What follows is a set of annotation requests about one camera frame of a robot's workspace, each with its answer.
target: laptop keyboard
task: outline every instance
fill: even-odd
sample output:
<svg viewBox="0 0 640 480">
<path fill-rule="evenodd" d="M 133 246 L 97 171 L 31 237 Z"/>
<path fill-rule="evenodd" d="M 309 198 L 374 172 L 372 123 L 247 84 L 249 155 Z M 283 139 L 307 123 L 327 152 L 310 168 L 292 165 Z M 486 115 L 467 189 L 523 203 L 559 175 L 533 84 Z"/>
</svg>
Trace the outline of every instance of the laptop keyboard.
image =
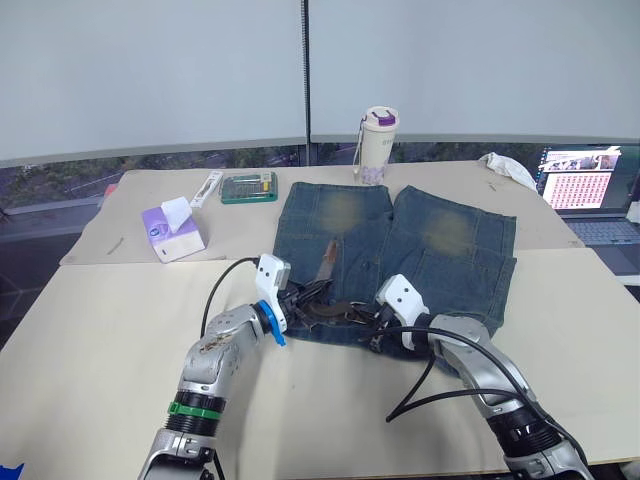
<svg viewBox="0 0 640 480">
<path fill-rule="evenodd" d="M 629 222 L 568 222 L 585 245 L 640 243 L 640 233 Z"/>
</svg>

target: white bottle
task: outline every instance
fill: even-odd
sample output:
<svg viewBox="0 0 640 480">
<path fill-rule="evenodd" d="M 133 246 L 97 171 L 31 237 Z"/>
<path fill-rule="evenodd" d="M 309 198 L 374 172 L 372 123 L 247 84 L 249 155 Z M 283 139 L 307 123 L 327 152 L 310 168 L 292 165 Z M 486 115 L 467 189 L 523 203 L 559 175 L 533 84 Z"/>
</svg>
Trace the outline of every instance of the white bottle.
<svg viewBox="0 0 640 480">
<path fill-rule="evenodd" d="M 382 183 L 399 123 L 398 111 L 394 108 L 371 107 L 367 110 L 360 122 L 358 145 L 353 156 L 353 173 L 357 181 L 366 185 Z"/>
</svg>

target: white tabletop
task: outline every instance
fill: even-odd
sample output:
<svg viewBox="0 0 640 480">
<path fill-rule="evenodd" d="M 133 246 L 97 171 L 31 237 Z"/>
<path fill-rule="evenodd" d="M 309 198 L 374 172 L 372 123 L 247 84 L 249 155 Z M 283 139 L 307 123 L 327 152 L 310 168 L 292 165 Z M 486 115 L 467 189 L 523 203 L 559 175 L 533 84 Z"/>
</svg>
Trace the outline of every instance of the white tabletop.
<svg viewBox="0 0 640 480">
<path fill-rule="evenodd" d="M 183 261 L 239 258 L 271 252 L 278 218 L 294 182 L 353 185 L 349 166 L 270 169 L 278 175 L 279 197 L 273 203 L 223 205 L 217 191 L 194 218 L 207 249 Z M 191 199 L 209 170 L 134 170 L 122 177 L 100 213 L 61 260 L 62 265 L 157 262 L 147 240 L 141 213 L 163 201 Z M 225 170 L 225 175 L 247 170 Z M 518 217 L 516 249 L 573 248 L 583 243 L 536 192 L 476 161 L 389 165 L 385 185 L 391 198 L 406 185 L 432 195 Z"/>
<path fill-rule="evenodd" d="M 590 249 L 516 252 L 496 345 L 591 462 L 640 456 L 640 310 Z M 0 351 L 0 464 L 24 478 L 135 478 L 229 262 L 64 266 Z M 252 267 L 213 311 L 255 300 Z M 227 478 L 505 470 L 470 399 L 384 416 L 420 363 L 264 342 L 219 429 Z M 459 388 L 434 372 L 419 394 Z"/>
</svg>

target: purple tissue box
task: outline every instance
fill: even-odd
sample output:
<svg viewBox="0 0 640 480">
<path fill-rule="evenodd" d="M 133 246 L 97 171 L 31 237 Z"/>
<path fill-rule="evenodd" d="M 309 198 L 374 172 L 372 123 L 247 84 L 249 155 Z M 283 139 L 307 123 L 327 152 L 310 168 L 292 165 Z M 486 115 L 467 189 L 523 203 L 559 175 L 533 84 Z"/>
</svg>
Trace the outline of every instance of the purple tissue box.
<svg viewBox="0 0 640 480">
<path fill-rule="evenodd" d="M 205 248 L 193 217 L 189 217 L 175 233 L 169 230 L 169 224 L 160 207 L 142 212 L 142 221 L 147 230 L 149 243 L 163 263 L 186 257 Z"/>
</svg>

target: silver robot arm segment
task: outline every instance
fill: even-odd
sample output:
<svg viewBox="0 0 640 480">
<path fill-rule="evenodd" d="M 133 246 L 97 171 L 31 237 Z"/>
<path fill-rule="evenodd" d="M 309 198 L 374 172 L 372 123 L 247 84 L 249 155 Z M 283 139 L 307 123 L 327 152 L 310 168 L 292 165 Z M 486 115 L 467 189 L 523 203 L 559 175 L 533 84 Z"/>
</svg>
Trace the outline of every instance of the silver robot arm segment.
<svg viewBox="0 0 640 480">
<path fill-rule="evenodd" d="M 403 326 L 428 327 L 464 337 L 492 355 L 524 391 L 528 401 L 523 401 L 522 397 L 505 395 L 473 396 L 476 407 L 504 451 L 504 461 L 509 470 L 521 479 L 545 479 L 577 473 L 585 480 L 593 480 L 568 438 L 541 418 L 542 409 L 531 387 L 515 364 L 491 343 L 489 332 L 482 323 L 469 317 L 425 315 L 422 297 L 402 275 L 391 277 L 381 291 L 393 292 L 393 295 L 378 294 L 377 301 L 383 307 L 391 307 Z M 414 342 L 418 342 L 420 337 L 414 335 L 409 340 L 406 334 L 403 332 L 403 345 L 415 349 Z M 500 368 L 484 353 L 444 334 L 429 333 L 427 339 L 430 349 L 458 371 L 467 388 L 518 393 Z"/>
<path fill-rule="evenodd" d="M 277 292 L 286 285 L 288 272 L 287 263 L 263 255 L 256 276 L 260 301 L 209 321 L 204 336 L 187 353 L 165 428 L 156 433 L 138 480 L 214 478 L 205 464 L 214 458 L 216 430 L 233 376 L 266 333 L 281 343 L 286 330 Z"/>
</svg>

